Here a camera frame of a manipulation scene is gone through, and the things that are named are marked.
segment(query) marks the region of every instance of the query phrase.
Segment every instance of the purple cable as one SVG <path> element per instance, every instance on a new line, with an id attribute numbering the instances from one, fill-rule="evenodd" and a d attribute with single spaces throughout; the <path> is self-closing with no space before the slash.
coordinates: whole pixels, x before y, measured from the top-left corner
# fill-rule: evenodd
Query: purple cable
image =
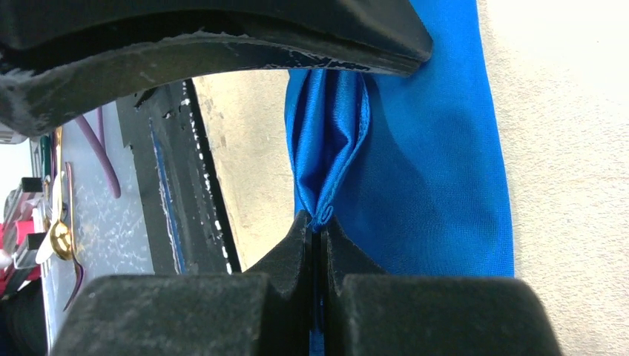
<path id="1" fill-rule="evenodd" d="M 107 151 L 105 151 L 105 132 L 102 129 L 102 108 L 98 110 L 98 120 L 100 139 L 96 137 L 96 134 L 92 130 L 92 127 L 86 120 L 85 116 L 81 115 L 75 119 L 76 124 L 85 135 L 85 138 L 88 139 L 88 142 L 90 146 L 92 146 L 96 157 L 98 157 L 102 168 L 105 170 L 107 184 L 109 185 L 109 189 L 111 190 L 113 197 L 118 199 L 120 198 L 120 183 L 118 182 L 116 172 L 113 170 L 111 161 L 109 160 L 109 157 L 107 157 Z"/>

